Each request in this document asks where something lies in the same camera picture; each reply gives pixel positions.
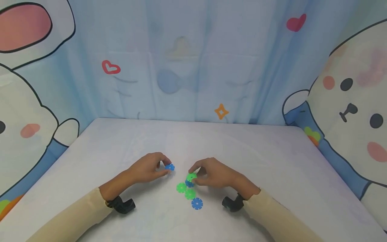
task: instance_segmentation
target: left hand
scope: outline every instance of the left hand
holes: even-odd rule
[[[149,153],[141,157],[129,169],[99,187],[102,197],[106,201],[111,201],[136,183],[151,182],[169,174],[171,171],[167,169],[156,171],[156,168],[160,167],[160,161],[164,166],[171,164],[171,160],[161,152]]]
[[[149,153],[141,157],[123,173],[128,176],[128,179],[132,179],[133,183],[151,182],[171,172],[167,169],[156,171],[156,168],[160,167],[160,161],[163,162],[164,166],[171,164],[171,161],[163,153]]]

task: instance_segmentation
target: table surface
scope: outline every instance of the table surface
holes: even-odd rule
[[[383,241],[385,234],[346,184],[296,127],[98,118],[0,223],[2,241],[25,241],[54,215],[146,153],[161,151],[175,171],[136,184],[123,199],[136,209],[113,212],[80,241],[270,241],[244,210],[222,205],[231,189],[194,187],[195,210],[176,191],[196,161],[216,157],[245,174],[325,241]]]

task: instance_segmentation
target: plastic gear toy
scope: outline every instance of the plastic gear toy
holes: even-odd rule
[[[187,186],[184,184],[184,182],[177,184],[176,191],[178,191],[178,193],[185,193],[186,190]]]
[[[189,181],[187,181],[187,180],[185,180],[185,185],[187,186],[187,187],[194,187],[194,183],[192,183],[192,182],[189,182]]]
[[[196,197],[196,192],[195,190],[193,189],[187,189],[185,191],[185,198],[187,198],[188,200],[192,200]]]
[[[203,200],[196,197],[192,200],[191,205],[195,210],[200,210],[203,207]]]
[[[192,179],[197,178],[197,175],[195,173],[189,173],[187,176],[187,181],[192,182]]]
[[[174,170],[175,170],[175,166],[174,166],[173,164],[169,164],[169,165],[166,165],[166,166],[165,166],[165,169],[174,171]]]

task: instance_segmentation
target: long sleeve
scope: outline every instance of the long sleeve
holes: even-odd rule
[[[74,242],[112,210],[99,188],[93,189],[43,225],[27,242]]]
[[[252,219],[260,223],[276,242],[319,242],[322,239],[308,226],[273,199],[265,190],[244,201]]]

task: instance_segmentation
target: cartoon bunny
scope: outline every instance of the cartoon bunny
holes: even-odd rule
[[[310,90],[287,97],[301,127],[387,231],[387,19],[336,48]]]
[[[74,35],[68,1],[2,1],[0,26],[1,220],[78,137],[79,123],[73,118],[59,123],[15,71],[49,56]]]

